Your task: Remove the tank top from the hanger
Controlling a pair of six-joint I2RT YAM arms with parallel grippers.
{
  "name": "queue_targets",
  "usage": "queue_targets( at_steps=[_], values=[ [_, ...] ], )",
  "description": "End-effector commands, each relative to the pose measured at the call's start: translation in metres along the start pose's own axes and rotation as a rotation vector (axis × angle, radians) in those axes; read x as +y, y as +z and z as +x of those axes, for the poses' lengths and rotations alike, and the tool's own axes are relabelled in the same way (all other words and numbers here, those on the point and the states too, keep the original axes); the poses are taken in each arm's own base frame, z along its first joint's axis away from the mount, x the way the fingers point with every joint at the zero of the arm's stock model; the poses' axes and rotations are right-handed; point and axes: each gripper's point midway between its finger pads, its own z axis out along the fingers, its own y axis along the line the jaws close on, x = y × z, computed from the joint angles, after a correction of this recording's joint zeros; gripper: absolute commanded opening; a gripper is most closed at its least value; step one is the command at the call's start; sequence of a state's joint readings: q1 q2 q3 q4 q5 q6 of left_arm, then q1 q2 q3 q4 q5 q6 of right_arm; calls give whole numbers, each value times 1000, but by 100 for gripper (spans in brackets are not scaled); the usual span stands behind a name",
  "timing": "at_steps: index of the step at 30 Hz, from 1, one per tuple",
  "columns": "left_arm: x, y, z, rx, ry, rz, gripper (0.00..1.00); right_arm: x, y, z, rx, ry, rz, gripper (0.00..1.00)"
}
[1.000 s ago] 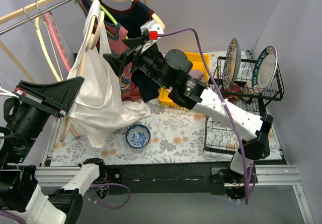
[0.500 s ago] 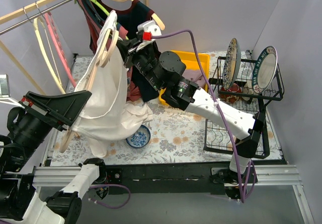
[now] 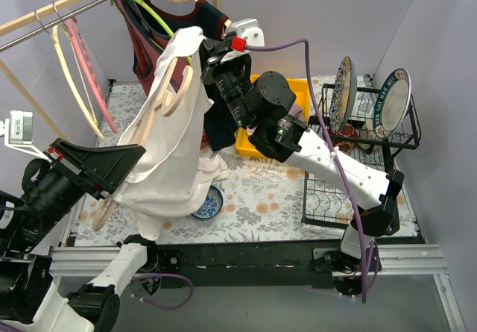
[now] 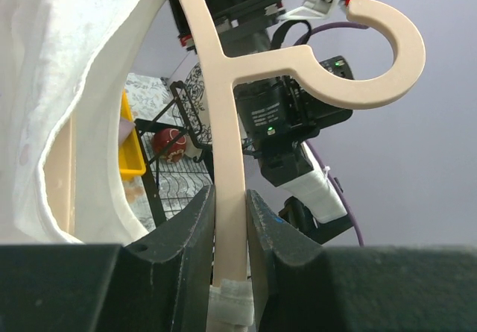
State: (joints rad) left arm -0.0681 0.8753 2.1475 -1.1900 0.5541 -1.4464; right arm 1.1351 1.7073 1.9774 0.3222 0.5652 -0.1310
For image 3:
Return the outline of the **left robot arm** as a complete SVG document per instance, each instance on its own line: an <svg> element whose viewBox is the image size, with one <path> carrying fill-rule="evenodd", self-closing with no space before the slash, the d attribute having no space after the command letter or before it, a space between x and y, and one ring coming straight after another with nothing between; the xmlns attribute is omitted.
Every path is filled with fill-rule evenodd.
<svg viewBox="0 0 477 332"><path fill-rule="evenodd" d="M145 149L103 148L55 140L34 151L21 196L1 194L1 329L3 331L111 331L120 297L140 270L159 262L154 242L128 236L106 268L67 296L51 274L51 249L69 240L71 212L85 195L104 200L124 182Z"/></svg>

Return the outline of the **cream plastic hanger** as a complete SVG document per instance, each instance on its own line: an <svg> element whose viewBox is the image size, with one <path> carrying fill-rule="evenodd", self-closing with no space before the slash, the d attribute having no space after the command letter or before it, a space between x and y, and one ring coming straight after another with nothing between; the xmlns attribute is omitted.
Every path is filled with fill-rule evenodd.
<svg viewBox="0 0 477 332"><path fill-rule="evenodd" d="M66 83L69 86L69 89L72 92L72 95L78 105L78 108L80 112L82 113L83 117L86 119L88 122L90 128L93 130L94 134L96 135L99 140L102 140L104 138L104 135L101 132L101 129L99 127L98 119L95 115L95 111L92 105L91 98L89 96L89 91L86 88L86 82L82 73L82 70L80 68L80 63L78 60L78 56L75 52L74 46L73 46L73 40L72 40L72 35L69 32L69 29L64 23L60 23L58 25L55 25L50 31L42 24L40 21L39 15L37 11L34 11L34 16L38 23L40 24L40 27L47 33L49 34L52 42L53 42L53 47L56 52L57 58L60 63L60 67L63 72L63 76L66 79ZM78 71L79 77L80 77L80 82L82 83L83 91L84 91L84 96L86 97L86 100L88 104L85 103L83 100L83 96L80 93L80 90L78 89L75 80L73 78L73 75L71 74L70 67L68 65L66 56L63 51L63 47L61 45L61 39L60 35L63 35L65 37L66 42L70 46L70 51L72 52L72 56L74 58L74 62L76 65L76 69Z"/></svg>

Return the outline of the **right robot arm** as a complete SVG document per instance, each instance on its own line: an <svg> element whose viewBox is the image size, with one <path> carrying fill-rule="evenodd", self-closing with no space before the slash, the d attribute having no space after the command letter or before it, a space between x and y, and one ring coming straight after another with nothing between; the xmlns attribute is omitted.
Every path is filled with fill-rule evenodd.
<svg viewBox="0 0 477 332"><path fill-rule="evenodd" d="M375 239L388 232L397 215L397 197L404 174L372 169L332 144L327 131L318 135L290 114L296 95L278 72L267 71L250 79L250 46L228 34L223 41L205 39L200 45L204 61L202 82L214 84L235 123L252 128L249 140L268 158L312 173L345 192L354 217L337 253L322 257L346 270L369 266L377 255Z"/></svg>

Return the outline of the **pink tank top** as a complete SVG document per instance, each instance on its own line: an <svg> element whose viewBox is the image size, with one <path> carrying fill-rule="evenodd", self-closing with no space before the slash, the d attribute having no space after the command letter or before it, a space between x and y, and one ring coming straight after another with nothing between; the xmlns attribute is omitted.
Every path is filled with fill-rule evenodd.
<svg viewBox="0 0 477 332"><path fill-rule="evenodd" d="M299 119L301 122L306 122L303 108L299 104L294 103L289 110L289 114L294 118Z"/></svg>

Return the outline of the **pink plastic hanger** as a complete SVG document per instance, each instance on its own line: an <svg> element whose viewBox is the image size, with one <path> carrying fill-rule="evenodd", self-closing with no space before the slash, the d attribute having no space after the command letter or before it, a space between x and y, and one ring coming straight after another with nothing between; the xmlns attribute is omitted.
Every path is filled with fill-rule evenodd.
<svg viewBox="0 0 477 332"><path fill-rule="evenodd" d="M113 133L117 133L118 129L107 109L107 103L102 95L102 90L98 83L98 79L96 78L95 70L93 68L92 61L90 60L89 52L86 48L86 43L83 39L78 21L73 17L72 19L68 19L66 21L66 25L69 29L69 34L71 35L73 50L76 54L76 57L79 59L82 72L86 75L86 79L91 87L91 91L95 95L98 106L101 108L101 112L103 113L104 118L106 119Z"/></svg>

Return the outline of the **cream white tank top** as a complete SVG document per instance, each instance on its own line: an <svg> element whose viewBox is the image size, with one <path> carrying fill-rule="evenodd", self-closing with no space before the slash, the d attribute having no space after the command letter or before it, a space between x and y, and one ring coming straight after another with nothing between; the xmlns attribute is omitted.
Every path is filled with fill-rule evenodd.
<svg viewBox="0 0 477 332"><path fill-rule="evenodd" d="M129 207L139 233L149 240L159 238L167 219L189 216L204 203L205 191L195 192L194 180L200 158L205 112L212 106L200 80L201 28L180 29L157 60L154 81L146 102L120 137L120 144L137 140L149 111L155 112L151 129L140 145L146 149L136 166L113 194L113 200ZM181 99L171 89L169 66L190 57L192 79Z"/></svg>

